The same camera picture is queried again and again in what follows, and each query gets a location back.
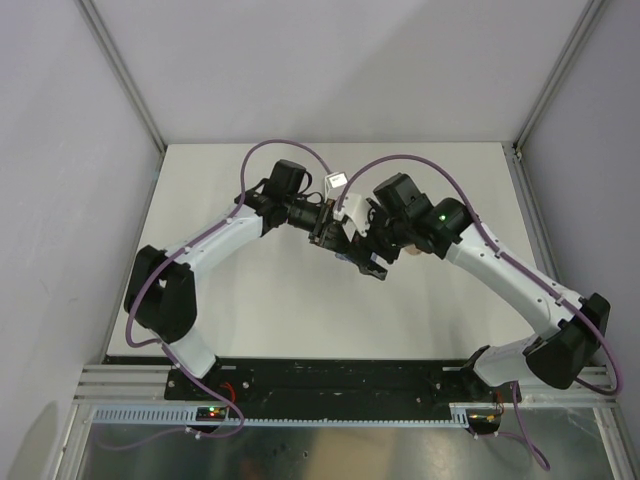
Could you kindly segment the amber pill bottle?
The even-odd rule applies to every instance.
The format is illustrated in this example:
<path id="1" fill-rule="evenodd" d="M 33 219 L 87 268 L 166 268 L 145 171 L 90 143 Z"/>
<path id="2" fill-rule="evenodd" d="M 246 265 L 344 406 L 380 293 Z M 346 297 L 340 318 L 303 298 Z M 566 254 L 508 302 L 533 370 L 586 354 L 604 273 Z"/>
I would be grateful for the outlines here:
<path id="1" fill-rule="evenodd" d="M 422 256 L 424 252 L 419 249 L 416 245 L 408 245 L 403 248 L 404 252 L 410 256 Z"/>

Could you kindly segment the blue weekly pill organizer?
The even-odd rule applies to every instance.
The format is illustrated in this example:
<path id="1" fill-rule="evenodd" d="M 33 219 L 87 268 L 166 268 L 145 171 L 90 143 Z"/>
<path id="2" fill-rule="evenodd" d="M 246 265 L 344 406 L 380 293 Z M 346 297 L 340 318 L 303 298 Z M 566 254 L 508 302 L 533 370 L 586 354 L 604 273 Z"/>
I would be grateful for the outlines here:
<path id="1" fill-rule="evenodd" d="M 348 262 L 352 264 L 354 263 L 353 260 L 351 260 L 348 256 L 345 256 L 344 254 L 335 253 L 335 257 L 344 262 Z"/>

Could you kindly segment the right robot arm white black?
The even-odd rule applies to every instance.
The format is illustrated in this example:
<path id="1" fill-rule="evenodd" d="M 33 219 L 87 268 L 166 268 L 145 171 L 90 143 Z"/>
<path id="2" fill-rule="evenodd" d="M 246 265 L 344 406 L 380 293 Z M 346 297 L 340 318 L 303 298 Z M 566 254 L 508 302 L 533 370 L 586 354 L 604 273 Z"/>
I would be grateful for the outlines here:
<path id="1" fill-rule="evenodd" d="M 393 262 L 414 246 L 466 271 L 508 303 L 533 330 L 503 346 L 477 350 L 462 376 L 464 393 L 486 400 L 510 381 L 537 379 L 565 390 L 602 347 L 611 305 L 598 293 L 585 297 L 518 259 L 479 220 L 466 197 L 434 204 L 411 177 L 398 173 L 370 198 L 339 197 L 336 220 L 356 228 L 356 240 Z"/>

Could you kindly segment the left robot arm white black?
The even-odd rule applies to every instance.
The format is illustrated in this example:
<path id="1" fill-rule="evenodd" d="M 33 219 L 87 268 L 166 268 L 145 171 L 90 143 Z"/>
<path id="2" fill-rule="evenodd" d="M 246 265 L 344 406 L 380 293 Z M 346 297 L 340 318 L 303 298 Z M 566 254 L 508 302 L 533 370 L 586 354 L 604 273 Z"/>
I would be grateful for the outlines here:
<path id="1" fill-rule="evenodd" d="M 206 338 L 205 314 L 199 297 L 202 283 L 220 263 L 271 230 L 293 223 L 298 211 L 318 213 L 307 200 L 303 183 L 311 174 L 300 164 L 279 160 L 270 176 L 241 192 L 218 218 L 187 239 L 162 249 L 146 245 L 135 257 L 123 300 L 128 314 L 125 338 L 135 348 L 131 330 L 138 324 L 151 341 L 168 351 L 189 374 L 187 387 L 201 399 L 214 397 L 222 376 L 213 368 L 217 355 Z"/>

